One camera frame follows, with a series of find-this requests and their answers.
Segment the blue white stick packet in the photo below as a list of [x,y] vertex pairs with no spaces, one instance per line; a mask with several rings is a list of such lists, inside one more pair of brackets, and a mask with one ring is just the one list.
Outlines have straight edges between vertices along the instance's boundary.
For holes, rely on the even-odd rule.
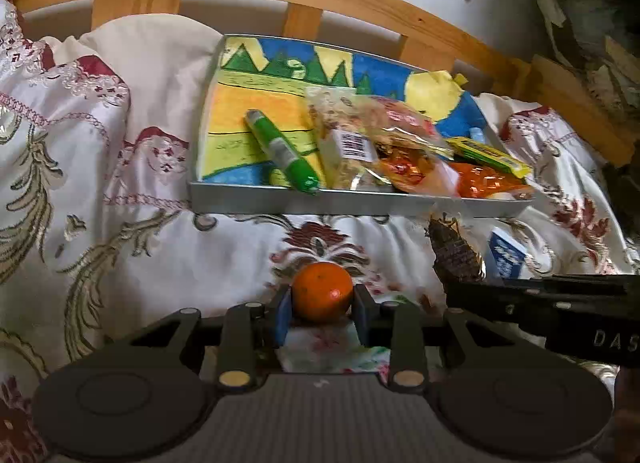
[[525,265],[526,247],[499,228],[491,230],[485,261],[491,278],[518,279]]

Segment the dark dried meat packet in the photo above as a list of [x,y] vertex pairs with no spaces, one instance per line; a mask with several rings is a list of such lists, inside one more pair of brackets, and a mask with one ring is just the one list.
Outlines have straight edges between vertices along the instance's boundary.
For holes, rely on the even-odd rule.
[[426,233],[435,254],[433,269],[444,287],[483,280],[483,258],[463,235],[457,218],[431,217]]

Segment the orange spicy tofu packet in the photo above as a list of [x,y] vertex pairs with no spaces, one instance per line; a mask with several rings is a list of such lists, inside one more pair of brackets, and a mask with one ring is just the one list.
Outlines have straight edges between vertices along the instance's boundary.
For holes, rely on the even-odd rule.
[[484,165],[457,162],[431,162],[426,174],[410,186],[417,194],[492,198],[493,200],[530,200],[534,189],[506,172]]

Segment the yellow snack bar packet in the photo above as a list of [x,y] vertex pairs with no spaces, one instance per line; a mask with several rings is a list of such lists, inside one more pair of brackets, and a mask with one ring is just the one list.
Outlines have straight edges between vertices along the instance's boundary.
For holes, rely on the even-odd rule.
[[454,137],[447,138],[446,141],[457,156],[507,172],[518,179],[524,179],[533,172],[528,164],[471,138]]

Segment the orange mandarin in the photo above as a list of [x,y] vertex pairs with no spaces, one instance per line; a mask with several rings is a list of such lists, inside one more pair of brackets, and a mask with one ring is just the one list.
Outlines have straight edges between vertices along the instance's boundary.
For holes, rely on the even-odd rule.
[[346,316],[352,293],[354,282],[345,268],[319,261],[296,273],[292,283],[293,308],[304,322],[335,322]]

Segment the clear rice cracker bag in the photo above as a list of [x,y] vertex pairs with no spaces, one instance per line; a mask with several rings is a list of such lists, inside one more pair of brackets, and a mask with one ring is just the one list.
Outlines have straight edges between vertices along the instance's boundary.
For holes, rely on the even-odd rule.
[[427,116],[405,102],[357,94],[356,108],[370,139],[376,144],[421,150],[452,160],[454,151]]

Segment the mixed nuts clear bag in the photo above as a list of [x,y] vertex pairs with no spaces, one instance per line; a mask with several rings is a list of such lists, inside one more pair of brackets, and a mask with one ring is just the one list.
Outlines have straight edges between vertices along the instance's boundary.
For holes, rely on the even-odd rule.
[[378,168],[355,88],[311,86],[305,101],[326,183],[333,190],[392,192]]

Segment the green sausage stick packet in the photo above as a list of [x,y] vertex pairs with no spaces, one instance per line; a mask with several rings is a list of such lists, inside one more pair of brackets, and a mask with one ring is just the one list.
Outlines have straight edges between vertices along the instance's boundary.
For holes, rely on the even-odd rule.
[[262,151],[282,171],[293,189],[307,194],[315,194],[320,190],[320,178],[314,168],[266,114],[252,108],[245,114],[245,122]]

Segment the brown orange snack packet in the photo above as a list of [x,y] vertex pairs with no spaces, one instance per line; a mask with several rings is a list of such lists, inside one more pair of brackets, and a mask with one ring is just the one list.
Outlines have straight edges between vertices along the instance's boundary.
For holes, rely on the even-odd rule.
[[383,175],[401,192],[427,194],[427,176],[434,171],[433,161],[420,149],[375,145],[378,166]]

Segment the floral satin bed cover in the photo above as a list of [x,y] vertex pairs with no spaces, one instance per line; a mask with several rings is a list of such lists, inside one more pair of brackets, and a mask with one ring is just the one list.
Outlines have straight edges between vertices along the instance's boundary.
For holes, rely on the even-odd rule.
[[[125,82],[98,56],[57,64],[43,38],[21,28],[1,0],[1,462],[54,457],[32,421],[46,376],[186,306],[203,313],[268,301],[303,261],[335,261],[382,301],[442,308],[434,255],[419,223],[404,217],[196,215],[186,197],[191,151],[156,127],[124,140]],[[529,247],[524,275],[624,273],[631,243],[615,222],[596,160],[551,110],[474,97],[506,149],[542,154],[551,210],[526,209],[496,224]],[[577,217],[613,223],[570,237],[569,196],[588,196]]]

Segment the grey metal tray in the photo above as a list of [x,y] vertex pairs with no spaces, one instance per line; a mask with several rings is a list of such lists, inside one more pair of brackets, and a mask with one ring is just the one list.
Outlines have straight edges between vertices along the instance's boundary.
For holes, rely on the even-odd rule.
[[[200,142],[201,123],[198,126],[198,142]],[[484,129],[465,137],[500,150],[496,136]],[[425,153],[434,163],[457,162],[472,165],[483,165],[464,157],[441,157]],[[195,212],[224,212],[225,214],[291,214],[291,215],[399,215],[417,216],[432,208],[459,209],[470,216],[480,218],[510,217],[518,214],[530,200],[493,200],[492,198],[463,198],[437,196],[417,193],[406,193],[397,190],[393,185],[392,192],[362,192],[333,190],[326,183],[323,168],[316,171],[320,178],[320,190],[315,194],[296,191],[285,179],[282,171],[274,169],[282,175],[284,184],[268,184],[268,186],[241,186],[240,184],[210,183],[198,180],[195,176],[198,147],[194,157],[193,177],[190,183],[191,204]]]

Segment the floral curtain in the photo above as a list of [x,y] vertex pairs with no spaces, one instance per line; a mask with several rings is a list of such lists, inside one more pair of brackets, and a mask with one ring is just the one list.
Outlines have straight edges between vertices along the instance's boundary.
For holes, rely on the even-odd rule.
[[639,0],[537,0],[555,59],[603,110],[639,117]]

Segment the white pillow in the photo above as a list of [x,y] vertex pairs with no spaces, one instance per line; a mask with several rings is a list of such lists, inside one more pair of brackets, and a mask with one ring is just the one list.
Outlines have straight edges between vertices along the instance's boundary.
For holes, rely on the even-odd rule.
[[128,15],[76,38],[46,36],[57,64],[98,56],[128,86],[124,140],[156,127],[189,149],[210,79],[218,30],[178,14]]

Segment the wooden bed frame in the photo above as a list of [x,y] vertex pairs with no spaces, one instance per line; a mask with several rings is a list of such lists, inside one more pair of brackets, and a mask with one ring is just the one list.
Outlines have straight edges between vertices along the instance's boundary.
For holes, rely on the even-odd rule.
[[[76,0],[15,0],[23,13]],[[181,0],[91,0],[91,25],[130,14],[176,13]],[[314,40],[324,12],[392,30],[400,36],[396,59],[427,70],[449,70],[457,61],[489,77],[490,89],[558,111],[608,162],[623,166],[639,150],[638,127],[615,124],[566,68],[542,56],[509,58],[475,37],[402,0],[277,0],[288,5],[281,33]]]

